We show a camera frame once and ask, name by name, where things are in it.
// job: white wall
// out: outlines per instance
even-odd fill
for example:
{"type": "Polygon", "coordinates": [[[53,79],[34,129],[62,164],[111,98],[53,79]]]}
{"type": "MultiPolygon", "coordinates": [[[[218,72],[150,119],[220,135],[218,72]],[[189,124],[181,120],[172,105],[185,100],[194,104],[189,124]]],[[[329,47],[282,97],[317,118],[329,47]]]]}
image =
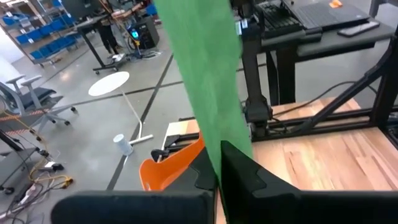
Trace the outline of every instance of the white wall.
{"type": "Polygon", "coordinates": [[[15,62],[24,56],[24,53],[19,50],[3,29],[0,29],[0,49],[0,56],[9,63],[15,62]]]}
{"type": "MultiPolygon", "coordinates": [[[[21,74],[8,62],[2,55],[0,55],[0,82],[6,83],[8,80],[21,76],[21,74]]],[[[20,83],[24,82],[25,78],[21,78],[17,84],[19,88],[21,87],[20,83]]],[[[13,85],[8,85],[11,89],[15,90],[13,85]]]]}

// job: desk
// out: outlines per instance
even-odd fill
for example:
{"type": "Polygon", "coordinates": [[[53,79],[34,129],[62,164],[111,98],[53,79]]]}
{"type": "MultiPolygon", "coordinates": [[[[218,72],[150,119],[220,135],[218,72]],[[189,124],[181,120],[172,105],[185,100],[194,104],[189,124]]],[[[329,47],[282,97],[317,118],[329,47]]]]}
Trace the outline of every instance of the desk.
{"type": "MultiPolygon", "coordinates": [[[[318,100],[284,114],[281,120],[314,115],[333,98],[318,100]]],[[[274,106],[274,112],[301,103],[274,106]]],[[[349,100],[337,112],[360,109],[349,100]]],[[[170,123],[167,134],[198,132],[195,120],[170,123]]],[[[378,128],[255,142],[254,160],[286,182],[303,190],[396,190],[398,152],[378,128]]],[[[217,205],[217,224],[224,214],[217,205]]]]}
{"type": "Polygon", "coordinates": [[[102,61],[101,57],[98,55],[97,51],[95,50],[93,44],[90,42],[90,40],[87,38],[86,34],[83,32],[83,29],[85,28],[89,28],[89,29],[95,29],[94,26],[100,22],[100,20],[104,19],[106,17],[105,16],[97,16],[92,18],[89,21],[86,22],[82,22],[81,24],[78,24],[77,26],[75,26],[75,29],[79,32],[79,34],[83,37],[83,39],[85,40],[85,42],[88,45],[88,48],[90,48],[91,52],[93,53],[93,55],[95,56],[95,59],[97,59],[99,65],[101,66],[100,68],[93,68],[93,71],[95,71],[95,73],[98,75],[100,74],[100,70],[105,70],[105,69],[113,69],[114,71],[118,71],[117,65],[119,63],[121,63],[123,60],[120,60],[119,62],[113,62],[110,64],[104,64],[104,62],[102,61]]]}
{"type": "MultiPolygon", "coordinates": [[[[313,3],[312,0],[295,1],[292,7],[311,3],[313,3]]],[[[252,45],[243,43],[242,61],[249,99],[252,99],[252,102],[255,101],[261,92],[255,54],[266,53],[271,105],[283,105],[295,102],[295,63],[372,48],[377,41],[392,37],[394,29],[381,23],[379,28],[352,38],[338,36],[337,32],[337,30],[324,32],[321,41],[301,45],[297,40],[289,44],[278,44],[282,40],[289,39],[289,35],[300,36],[299,32],[285,35],[283,38],[262,39],[260,47],[256,43],[252,45]]]]}

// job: wooden tabletop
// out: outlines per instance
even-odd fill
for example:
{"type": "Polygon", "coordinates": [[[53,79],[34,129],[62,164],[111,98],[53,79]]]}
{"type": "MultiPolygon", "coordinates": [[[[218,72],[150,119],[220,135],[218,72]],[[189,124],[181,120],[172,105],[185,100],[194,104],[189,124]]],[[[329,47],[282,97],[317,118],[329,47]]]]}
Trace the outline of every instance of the wooden tabletop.
{"type": "MultiPolygon", "coordinates": [[[[332,100],[321,99],[278,118],[311,116],[332,100]]],[[[301,104],[272,108],[278,113],[301,104]]],[[[350,100],[337,112],[357,109],[359,105],[350,100]]],[[[167,135],[198,131],[195,120],[181,121],[170,123],[167,135]]],[[[252,146],[256,162],[302,190],[398,189],[398,152],[378,128],[255,142],[252,146]]],[[[226,223],[221,203],[216,223],[226,223]]]]}

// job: metal shelving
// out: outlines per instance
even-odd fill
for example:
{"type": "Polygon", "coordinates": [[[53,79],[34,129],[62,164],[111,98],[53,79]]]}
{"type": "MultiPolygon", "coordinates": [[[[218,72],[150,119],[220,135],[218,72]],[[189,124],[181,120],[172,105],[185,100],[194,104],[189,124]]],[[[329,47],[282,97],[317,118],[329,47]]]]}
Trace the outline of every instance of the metal shelving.
{"type": "Polygon", "coordinates": [[[6,25],[3,20],[0,24],[5,33],[32,63],[40,64],[42,67],[46,62],[55,63],[58,60],[57,56],[66,50],[69,51],[71,46],[77,47],[75,35],[70,35],[75,26],[70,14],[60,2],[58,6],[53,6],[52,3],[53,1],[29,0],[11,6],[0,4],[2,8],[0,16],[2,17],[17,12],[29,15],[19,21],[14,21],[11,25],[6,25]],[[30,13],[26,12],[27,8],[31,9],[30,13]],[[44,27],[49,28],[50,32],[41,32],[44,27]]]}

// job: orange plastic piece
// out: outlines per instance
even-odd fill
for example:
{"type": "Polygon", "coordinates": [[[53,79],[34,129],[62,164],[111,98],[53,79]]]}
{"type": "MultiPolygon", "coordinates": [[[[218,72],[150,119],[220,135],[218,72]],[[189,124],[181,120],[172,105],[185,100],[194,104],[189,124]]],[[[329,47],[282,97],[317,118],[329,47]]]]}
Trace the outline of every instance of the orange plastic piece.
{"type": "Polygon", "coordinates": [[[332,8],[337,8],[343,6],[343,3],[339,0],[333,0],[331,3],[329,3],[329,6],[332,8]]]}
{"type": "Polygon", "coordinates": [[[142,188],[144,190],[164,190],[188,168],[204,147],[205,142],[200,133],[197,141],[161,162],[146,159],[139,168],[142,188]]]}

